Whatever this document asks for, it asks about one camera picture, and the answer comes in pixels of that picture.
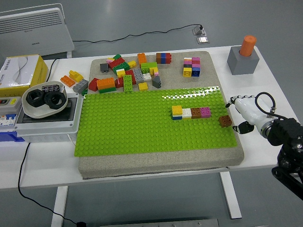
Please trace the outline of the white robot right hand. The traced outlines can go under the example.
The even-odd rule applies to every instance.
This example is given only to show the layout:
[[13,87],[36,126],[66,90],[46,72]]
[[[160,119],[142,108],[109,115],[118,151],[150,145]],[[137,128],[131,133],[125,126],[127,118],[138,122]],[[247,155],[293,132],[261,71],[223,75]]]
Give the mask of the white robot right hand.
[[235,109],[242,115],[244,122],[232,128],[239,134],[252,132],[256,127],[264,138],[268,137],[275,117],[262,112],[255,104],[254,96],[233,96],[226,104],[226,108],[235,105]]

